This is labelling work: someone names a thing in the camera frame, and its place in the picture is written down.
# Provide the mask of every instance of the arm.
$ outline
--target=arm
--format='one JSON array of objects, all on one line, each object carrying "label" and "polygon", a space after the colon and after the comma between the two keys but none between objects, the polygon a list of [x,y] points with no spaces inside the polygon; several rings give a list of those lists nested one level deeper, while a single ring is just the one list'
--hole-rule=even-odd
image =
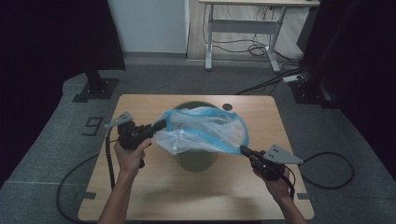
[{"label": "arm", "polygon": [[147,139],[136,150],[125,150],[119,143],[114,146],[120,165],[119,177],[98,223],[125,223],[132,184],[139,172],[140,159],[146,155],[144,149],[150,143],[151,140]]},{"label": "arm", "polygon": [[[283,216],[289,224],[306,224],[306,220],[301,214],[300,210],[294,204],[293,200],[289,196],[289,187],[282,179],[267,181],[259,173],[253,170],[254,174],[260,177],[268,191],[273,196],[276,203],[282,210]],[[289,170],[285,171],[285,177],[289,178]]]}]

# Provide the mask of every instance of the table top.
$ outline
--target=table top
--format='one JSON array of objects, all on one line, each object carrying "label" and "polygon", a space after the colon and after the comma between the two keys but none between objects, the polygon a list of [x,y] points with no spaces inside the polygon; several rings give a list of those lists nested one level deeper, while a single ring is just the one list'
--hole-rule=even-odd
[{"label": "table top", "polygon": [[[274,99],[270,96],[225,95],[122,95],[113,119],[125,111],[136,125],[152,123],[165,110],[188,101],[204,101],[241,116],[248,128],[253,150],[267,150],[277,144],[292,152]],[[112,132],[111,139],[117,139]],[[160,148],[154,141],[146,150],[146,166],[134,181],[127,213],[128,220],[259,220],[284,219],[261,179],[255,176],[244,156],[218,153],[215,162],[202,172],[181,168],[176,156]],[[115,177],[119,166],[112,153]],[[314,216],[309,200],[300,200],[306,193],[297,165],[289,165],[296,176],[295,203],[306,219]],[[105,155],[105,143],[92,173],[87,192],[94,199],[84,199],[78,212],[81,220],[97,220],[111,192]]]},{"label": "table top", "polygon": [[317,7],[319,0],[199,0],[209,5],[274,6],[274,7]]}]

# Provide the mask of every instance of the plastic bag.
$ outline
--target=plastic bag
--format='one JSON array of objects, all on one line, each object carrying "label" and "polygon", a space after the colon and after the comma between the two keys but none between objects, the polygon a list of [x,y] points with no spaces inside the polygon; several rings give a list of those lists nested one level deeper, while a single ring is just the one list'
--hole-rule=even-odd
[{"label": "plastic bag", "polygon": [[241,117],[208,106],[168,110],[157,120],[167,126],[154,134],[154,141],[171,154],[202,149],[240,155],[248,146],[248,128]]}]

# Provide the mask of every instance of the gray carpet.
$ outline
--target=gray carpet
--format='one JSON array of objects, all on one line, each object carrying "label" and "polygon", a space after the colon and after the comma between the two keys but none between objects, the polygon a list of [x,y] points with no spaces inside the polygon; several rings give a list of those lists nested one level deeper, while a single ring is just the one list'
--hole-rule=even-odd
[{"label": "gray carpet", "polygon": [[[87,81],[85,76],[66,81],[57,110],[1,188],[0,223],[71,223],[56,207],[59,183],[76,165],[100,151],[106,134],[103,124],[110,121],[122,94],[228,95],[275,76],[268,64],[227,64],[214,63],[210,72],[200,62],[134,63],[127,66],[127,72],[102,71],[102,77],[118,78],[119,85],[110,100],[87,103],[72,103]],[[254,94],[268,94],[271,89]],[[356,171],[353,181],[342,189],[321,189],[305,182],[315,211],[310,223],[394,223],[396,184],[346,117],[338,109],[295,104],[284,83],[279,83],[272,95],[297,156],[305,159],[319,152],[338,152],[353,163]],[[101,128],[96,136],[82,135],[94,132],[93,127],[85,127],[92,117],[103,118]],[[94,165],[95,159],[83,164],[63,185],[60,205],[71,218],[77,218],[81,194]],[[341,183],[350,175],[347,164],[334,156],[317,158],[301,170],[327,186]]]}]

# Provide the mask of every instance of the metal frame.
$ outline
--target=metal frame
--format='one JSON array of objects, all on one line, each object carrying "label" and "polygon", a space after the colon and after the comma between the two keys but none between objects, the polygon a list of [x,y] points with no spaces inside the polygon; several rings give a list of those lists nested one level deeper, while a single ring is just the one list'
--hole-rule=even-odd
[{"label": "metal frame", "polygon": [[270,46],[266,47],[268,59],[275,73],[280,72],[279,65],[276,61],[274,49],[277,38],[279,37],[280,28],[286,14],[286,7],[282,7],[280,16],[277,21],[236,21],[236,20],[214,20],[214,5],[210,5],[209,22],[207,23],[208,40],[206,44],[205,69],[212,69],[212,34],[218,33],[242,33],[242,34],[264,34],[274,35],[271,39]]}]

